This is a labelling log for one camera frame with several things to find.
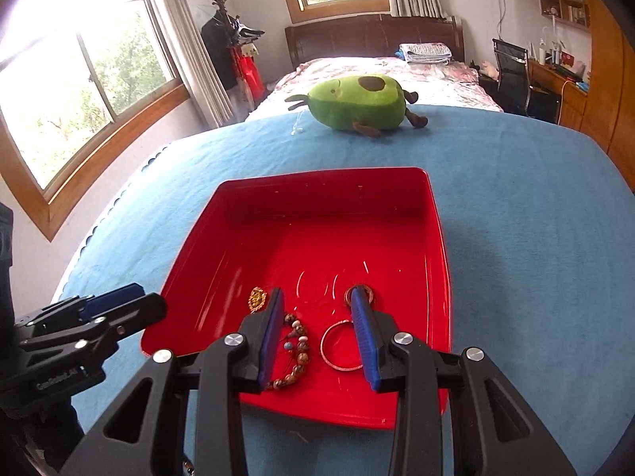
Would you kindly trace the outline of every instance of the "red tray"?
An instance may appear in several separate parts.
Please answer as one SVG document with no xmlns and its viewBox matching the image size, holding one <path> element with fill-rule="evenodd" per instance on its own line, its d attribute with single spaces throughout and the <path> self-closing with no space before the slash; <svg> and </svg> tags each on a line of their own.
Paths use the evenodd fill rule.
<svg viewBox="0 0 635 476">
<path fill-rule="evenodd" d="M 307 374 L 296 385 L 241 400 L 310 420 L 393 428 L 395 394 L 375 394 L 361 370 L 337 372 L 319 355 L 326 328 L 350 318 L 344 292 L 359 283 L 373 288 L 375 308 L 392 314 L 399 329 L 449 351 L 450 278 L 425 172 L 348 169 L 224 182 L 161 292 L 166 319 L 145 330 L 141 347 L 202 351 L 238 329 L 253 287 L 279 286 L 285 310 L 309 330 Z M 274 378 L 289 372 L 279 346 Z M 340 366 L 360 363 L 352 326 L 334 329 L 325 351 Z M 439 402 L 443 410 L 445 391 Z"/>
</svg>

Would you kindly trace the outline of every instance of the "white wall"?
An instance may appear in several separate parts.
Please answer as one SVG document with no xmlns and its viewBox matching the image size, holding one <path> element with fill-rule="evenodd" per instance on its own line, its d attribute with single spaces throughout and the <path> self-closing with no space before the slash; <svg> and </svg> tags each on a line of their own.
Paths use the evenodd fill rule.
<svg viewBox="0 0 635 476">
<path fill-rule="evenodd" d="M 0 179 L 0 201 L 13 210 L 11 283 L 16 317 L 49 304 L 77 247 L 129 176 L 162 145 L 203 129 L 191 101 L 180 104 L 106 169 L 75 206 L 52 242 L 44 238 Z"/>
<path fill-rule="evenodd" d="M 210 0 L 187 1 L 199 26 L 215 12 Z M 466 61 L 494 63 L 491 40 L 497 37 L 498 0 L 441 0 L 441 4 L 447 13 L 462 19 Z M 256 64 L 263 79 L 274 81 L 291 71 L 285 39 L 285 27 L 291 25 L 291 19 L 285 0 L 230 0 L 228 7 L 247 25 L 266 31 L 256 42 L 260 51 Z M 551 21 L 542 16 L 539 0 L 507 0 L 503 39 L 521 46 L 533 41 L 537 48 L 545 26 L 551 27 Z M 558 33 L 568 47 L 566 50 L 590 66 L 591 35 L 565 25 L 558 26 Z"/>
</svg>

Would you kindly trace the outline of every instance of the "silver screw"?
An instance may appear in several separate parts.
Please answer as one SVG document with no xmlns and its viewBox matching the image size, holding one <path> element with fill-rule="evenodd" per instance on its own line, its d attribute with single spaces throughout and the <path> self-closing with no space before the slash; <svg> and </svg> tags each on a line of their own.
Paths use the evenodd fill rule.
<svg viewBox="0 0 635 476">
<path fill-rule="evenodd" d="M 399 345 L 408 345 L 412 343 L 412 335 L 408 332 L 398 332 L 394 336 L 395 342 Z"/>
<path fill-rule="evenodd" d="M 485 358 L 485 353 L 481 351 L 478 347 L 470 347 L 466 351 L 466 356 L 471 359 L 473 362 L 479 362 L 483 358 Z"/>
<path fill-rule="evenodd" d="M 244 341 L 244 336 L 239 332 L 231 332 L 225 337 L 225 345 L 236 346 Z"/>
<path fill-rule="evenodd" d="M 152 359 L 157 363 L 168 362 L 172 358 L 172 351 L 169 349 L 159 349 L 152 355 Z"/>
</svg>

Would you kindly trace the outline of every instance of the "blue blanket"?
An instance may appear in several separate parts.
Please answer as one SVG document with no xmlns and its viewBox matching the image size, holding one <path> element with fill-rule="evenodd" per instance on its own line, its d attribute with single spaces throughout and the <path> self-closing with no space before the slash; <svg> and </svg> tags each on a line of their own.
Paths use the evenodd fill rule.
<svg viewBox="0 0 635 476">
<path fill-rule="evenodd" d="M 160 291 L 226 179 L 419 166 L 431 177 L 448 250 L 454 352 L 484 348 L 579 474 L 590 475 L 635 411 L 635 198 L 606 155 L 577 132 L 475 109 L 414 110 L 430 118 L 428 128 L 403 125 L 379 140 L 333 132 L 304 113 L 171 144 L 88 238 L 63 295 L 130 282 Z M 85 428 L 143 362 L 139 336 L 122 342 L 106 363 L 106 382 L 74 398 Z M 387 472 L 391 432 L 253 408 L 243 416 L 252 476 Z M 190 422 L 188 450 L 191 437 Z M 449 452 L 445 458 L 451 466 Z"/>
</svg>

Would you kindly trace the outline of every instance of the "avocado plush toy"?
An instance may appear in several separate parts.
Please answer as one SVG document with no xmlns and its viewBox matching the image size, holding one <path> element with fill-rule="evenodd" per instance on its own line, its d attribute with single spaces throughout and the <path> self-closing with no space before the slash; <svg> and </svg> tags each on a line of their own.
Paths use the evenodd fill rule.
<svg viewBox="0 0 635 476">
<path fill-rule="evenodd" d="M 416 129 L 427 125 L 428 118 L 406 107 L 406 101 L 414 104 L 418 98 L 416 92 L 403 90 L 391 77 L 364 75 L 320 82 L 308 95 L 293 95 L 285 101 L 298 102 L 290 111 L 308 105 L 318 122 L 338 131 L 379 138 L 381 131 L 399 127 L 404 116 Z"/>
</svg>

